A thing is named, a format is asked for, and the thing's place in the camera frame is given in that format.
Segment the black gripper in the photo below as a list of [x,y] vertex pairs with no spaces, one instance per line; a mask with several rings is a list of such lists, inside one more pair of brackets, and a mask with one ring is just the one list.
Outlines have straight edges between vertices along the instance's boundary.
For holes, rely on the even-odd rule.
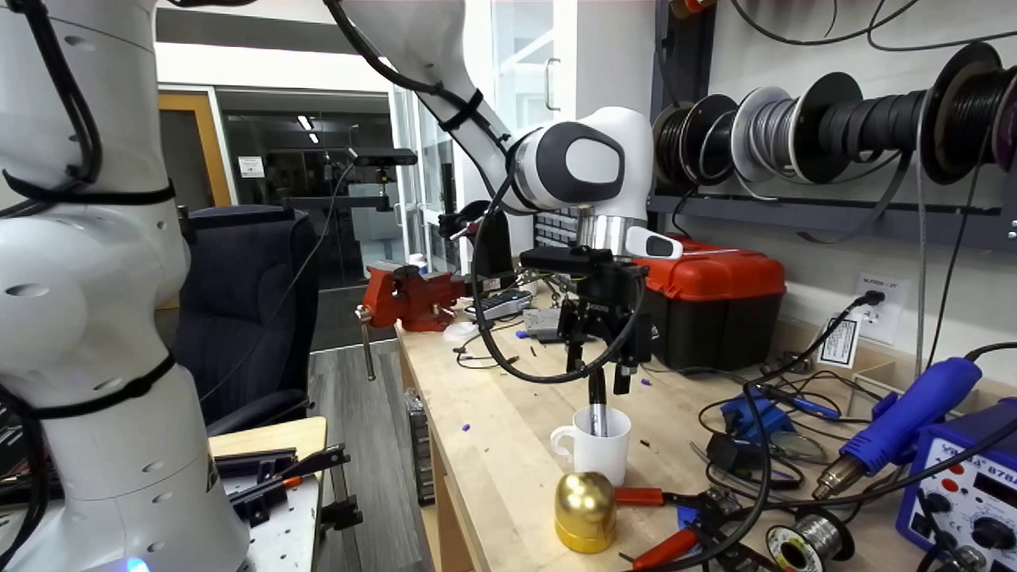
[[644,270],[617,260],[604,247],[535,247],[520,253],[523,270],[564,273],[576,296],[562,302],[558,337],[564,372],[577,372],[580,344],[599,337],[612,367],[612,395],[633,391],[635,367],[649,360]]

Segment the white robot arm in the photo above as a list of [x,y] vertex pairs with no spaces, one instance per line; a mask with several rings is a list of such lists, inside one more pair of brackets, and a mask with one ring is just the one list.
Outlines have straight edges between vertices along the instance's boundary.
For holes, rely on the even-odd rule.
[[[516,135],[464,68],[464,0],[324,0],[347,40],[419,96],[491,203],[580,205],[599,257],[682,244],[644,225],[652,127],[598,109]],[[186,273],[161,158],[154,0],[0,0],[0,383],[31,490],[3,572],[240,572],[249,526],[209,459],[198,381],[154,329]]]

